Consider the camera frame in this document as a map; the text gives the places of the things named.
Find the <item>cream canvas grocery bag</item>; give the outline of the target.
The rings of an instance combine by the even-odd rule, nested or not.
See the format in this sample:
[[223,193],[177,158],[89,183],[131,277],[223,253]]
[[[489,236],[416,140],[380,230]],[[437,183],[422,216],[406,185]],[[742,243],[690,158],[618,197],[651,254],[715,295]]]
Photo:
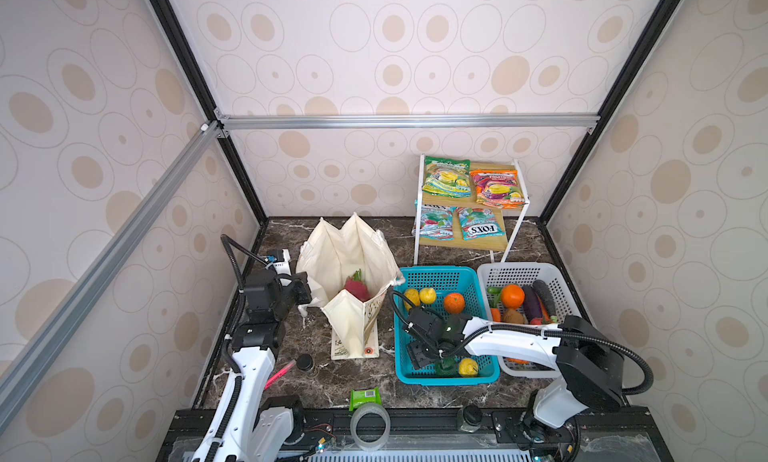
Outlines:
[[379,356],[377,317],[387,291],[405,281],[383,233],[354,214],[336,228],[322,219],[300,249],[296,269],[308,277],[311,307],[331,328],[331,358]]

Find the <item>pink dragon fruit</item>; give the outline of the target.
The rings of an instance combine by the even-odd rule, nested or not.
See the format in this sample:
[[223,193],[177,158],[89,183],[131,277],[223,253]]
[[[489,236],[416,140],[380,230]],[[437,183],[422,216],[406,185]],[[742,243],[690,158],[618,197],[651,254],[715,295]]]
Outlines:
[[371,298],[368,287],[364,281],[362,269],[357,269],[352,275],[346,278],[343,289],[360,302],[366,302]]

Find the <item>green yellow snack bag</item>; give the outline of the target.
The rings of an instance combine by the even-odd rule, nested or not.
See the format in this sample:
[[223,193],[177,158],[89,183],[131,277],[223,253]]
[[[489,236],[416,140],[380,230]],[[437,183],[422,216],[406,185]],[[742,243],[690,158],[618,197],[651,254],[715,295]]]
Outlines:
[[469,160],[426,156],[422,190],[441,197],[469,197],[472,194],[470,166]]

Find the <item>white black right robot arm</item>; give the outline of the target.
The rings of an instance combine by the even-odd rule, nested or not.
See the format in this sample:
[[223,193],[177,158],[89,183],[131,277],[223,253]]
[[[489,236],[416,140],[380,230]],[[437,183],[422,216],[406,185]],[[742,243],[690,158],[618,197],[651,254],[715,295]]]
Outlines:
[[553,381],[535,393],[526,409],[529,428],[559,429],[586,409],[616,411],[625,397],[648,391],[654,382],[645,359],[604,338],[579,316],[559,324],[510,324],[464,313],[444,318],[423,306],[405,313],[397,301],[410,305],[410,300],[392,288],[385,299],[413,338],[407,353],[415,368],[460,356],[500,356],[554,370]]

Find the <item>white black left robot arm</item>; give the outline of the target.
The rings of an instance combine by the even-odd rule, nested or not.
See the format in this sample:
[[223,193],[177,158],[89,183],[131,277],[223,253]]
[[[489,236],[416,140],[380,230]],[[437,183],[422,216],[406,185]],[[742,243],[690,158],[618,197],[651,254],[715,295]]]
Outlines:
[[193,461],[275,461],[285,444],[303,437],[303,406],[295,396],[262,402],[285,335],[284,320],[311,301],[308,277],[293,274],[289,254],[267,260],[221,236],[234,269],[246,320],[225,337],[222,358],[230,368],[212,422]]

